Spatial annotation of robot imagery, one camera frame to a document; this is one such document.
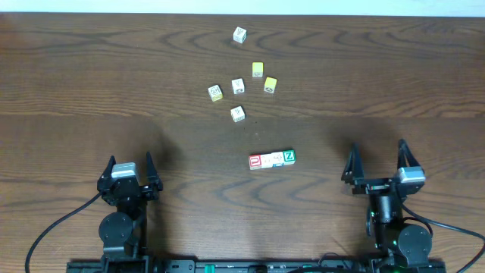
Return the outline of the red U letter block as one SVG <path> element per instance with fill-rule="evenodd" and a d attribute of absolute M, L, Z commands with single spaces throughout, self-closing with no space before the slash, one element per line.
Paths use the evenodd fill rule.
<path fill-rule="evenodd" d="M 250 155 L 249 156 L 249 169 L 250 170 L 257 170 L 261 169 L 261 155 Z"/>

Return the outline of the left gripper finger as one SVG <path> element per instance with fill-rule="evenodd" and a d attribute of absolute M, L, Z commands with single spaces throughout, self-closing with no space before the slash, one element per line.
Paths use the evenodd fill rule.
<path fill-rule="evenodd" d="M 105 168 L 105 170 L 102 172 L 102 175 L 101 175 L 101 179 L 105 179 L 105 178 L 111 178 L 111 172 L 113 170 L 113 167 L 116 165 L 116 160 L 115 160 L 115 157 L 112 155 L 109 160 L 108 160 L 108 164 L 107 164 L 107 167 Z"/>
<path fill-rule="evenodd" d="M 152 156 L 150 152 L 146 153 L 146 164 L 147 164 L 146 175 L 149 183 L 154 184 L 155 186 L 161 186 L 162 181 L 152 161 Z"/>

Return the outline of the green Z letter block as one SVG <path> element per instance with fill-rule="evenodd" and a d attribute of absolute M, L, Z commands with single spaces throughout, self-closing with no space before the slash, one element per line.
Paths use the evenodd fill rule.
<path fill-rule="evenodd" d="M 293 149 L 283 151 L 283 160 L 285 165 L 294 165 L 296 162 L 296 154 Z"/>

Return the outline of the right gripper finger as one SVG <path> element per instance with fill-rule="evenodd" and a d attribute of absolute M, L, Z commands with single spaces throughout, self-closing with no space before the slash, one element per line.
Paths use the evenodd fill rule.
<path fill-rule="evenodd" d="M 356 182 L 363 180 L 364 176 L 359 147 L 357 143 L 353 143 L 341 180 L 344 182 Z"/>
<path fill-rule="evenodd" d="M 418 160 L 413 156 L 407 142 L 400 139 L 398 142 L 397 168 L 420 167 Z"/>

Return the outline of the white block red side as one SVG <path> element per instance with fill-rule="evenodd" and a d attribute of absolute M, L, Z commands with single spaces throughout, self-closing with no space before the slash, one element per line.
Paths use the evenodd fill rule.
<path fill-rule="evenodd" d="M 271 153 L 271 164 L 272 167 L 280 167 L 285 163 L 283 152 L 272 152 Z"/>

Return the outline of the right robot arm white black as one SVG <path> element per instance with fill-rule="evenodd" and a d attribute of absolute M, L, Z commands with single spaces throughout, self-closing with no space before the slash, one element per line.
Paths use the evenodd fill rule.
<path fill-rule="evenodd" d="M 358 145 L 352 144 L 341 180 L 352 186 L 354 195 L 369 196 L 367 234 L 375 237 L 377 248 L 385 255 L 382 266 L 417 269 L 430 264 L 430 228 L 411 224 L 417 218 L 402 214 L 406 197 L 417 193 L 426 180 L 406 141 L 399 141 L 396 173 L 384 178 L 365 177 Z"/>

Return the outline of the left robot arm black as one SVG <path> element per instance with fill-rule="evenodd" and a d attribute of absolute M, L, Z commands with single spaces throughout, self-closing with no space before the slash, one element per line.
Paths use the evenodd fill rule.
<path fill-rule="evenodd" d="M 152 161 L 146 153 L 146 178 L 139 184 L 136 164 L 118 164 L 110 157 L 106 169 L 97 181 L 101 198 L 116 211 L 107 215 L 99 225 L 103 242 L 102 270 L 149 270 L 147 255 L 147 203 L 157 200 L 163 184 Z"/>

